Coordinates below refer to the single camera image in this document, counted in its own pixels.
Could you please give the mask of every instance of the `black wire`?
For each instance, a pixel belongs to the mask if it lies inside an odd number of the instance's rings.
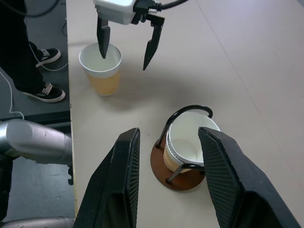
[[[168,3],[168,4],[164,4],[164,5],[161,6],[161,10],[170,9],[172,7],[175,7],[175,6],[178,6],[180,4],[183,4],[186,1],[188,1],[188,0],[177,0],[177,1],[174,1],[174,2],[171,2],[171,3]]]
[[[61,32],[62,32],[62,34],[63,34],[64,36],[67,37],[67,34],[65,34],[64,31],[63,31],[66,25],[67,25],[67,23],[65,22],[64,25],[63,25],[62,28],[61,28]]]
[[[41,12],[41,13],[38,13],[38,14],[27,14],[27,13],[21,12],[19,10],[16,10],[11,5],[7,4],[4,0],[0,0],[0,3],[2,3],[3,5],[5,5],[11,11],[13,11],[13,12],[15,12],[17,14],[20,14],[22,16],[26,16],[28,18],[39,18],[39,17],[42,17],[42,16],[48,14],[49,12],[51,12],[58,5],[59,2],[60,2],[60,0],[56,0],[55,3],[49,9],[47,9],[44,12]]]

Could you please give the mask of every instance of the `white cable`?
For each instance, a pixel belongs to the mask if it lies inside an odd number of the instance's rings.
[[[30,45],[30,44],[28,44],[28,45],[29,45],[29,48],[31,49],[31,51],[32,51],[32,53],[33,53],[33,55],[34,55],[35,59],[37,60],[37,62],[39,62],[39,60],[37,59],[37,57],[36,57],[36,55],[35,55],[35,53],[34,53],[34,51],[33,51],[32,47],[31,47],[31,45]],[[61,67],[61,68],[59,68],[59,69],[56,69],[56,70],[51,70],[51,69],[48,69],[48,68],[46,68],[44,65],[41,65],[41,66],[42,66],[43,68],[45,68],[46,70],[48,70],[48,71],[59,71],[59,70],[61,70],[61,69],[65,68],[67,65],[68,65],[68,63],[67,63],[67,64],[65,64],[63,67]]]
[[[19,113],[22,116],[22,119],[24,120],[24,115],[22,112],[12,112],[12,108],[13,108],[13,90],[11,89],[11,85],[10,82],[8,81],[8,79],[2,74],[2,72],[0,71],[0,75],[2,75],[2,77],[5,79],[5,81],[7,81],[7,83],[9,84],[9,89],[10,89],[10,109],[9,109],[9,113]]]

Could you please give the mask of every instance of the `white table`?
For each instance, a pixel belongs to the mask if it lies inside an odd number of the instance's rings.
[[[149,22],[110,24],[110,42],[123,55],[122,78],[117,94],[100,97],[78,61],[97,42],[97,13],[91,0],[67,0],[76,210],[118,135],[140,127],[137,227],[219,227],[205,180],[175,192],[150,168],[168,117],[201,104],[304,226],[304,8],[285,0],[190,0],[160,15],[166,18],[161,41],[146,71]]]

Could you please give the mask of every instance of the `black sneaker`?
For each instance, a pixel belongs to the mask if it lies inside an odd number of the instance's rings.
[[[61,56],[61,52],[57,48],[41,49],[40,51],[42,52],[42,57],[41,59],[38,58],[39,62],[36,64],[36,67],[55,62]]]
[[[46,86],[39,94],[29,94],[26,92],[23,93],[28,96],[37,98],[40,101],[49,102],[49,103],[61,101],[66,96],[66,93],[62,89],[58,89],[50,83],[46,83]]]

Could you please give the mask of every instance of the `round wooden base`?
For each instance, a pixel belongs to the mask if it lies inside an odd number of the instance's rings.
[[[201,174],[198,170],[190,170],[180,173],[172,180],[171,183],[166,182],[173,172],[167,168],[163,161],[164,147],[165,140],[162,141],[159,149],[154,145],[150,156],[151,168],[158,181],[164,186],[177,191],[189,190],[199,185],[205,178],[205,175]]]

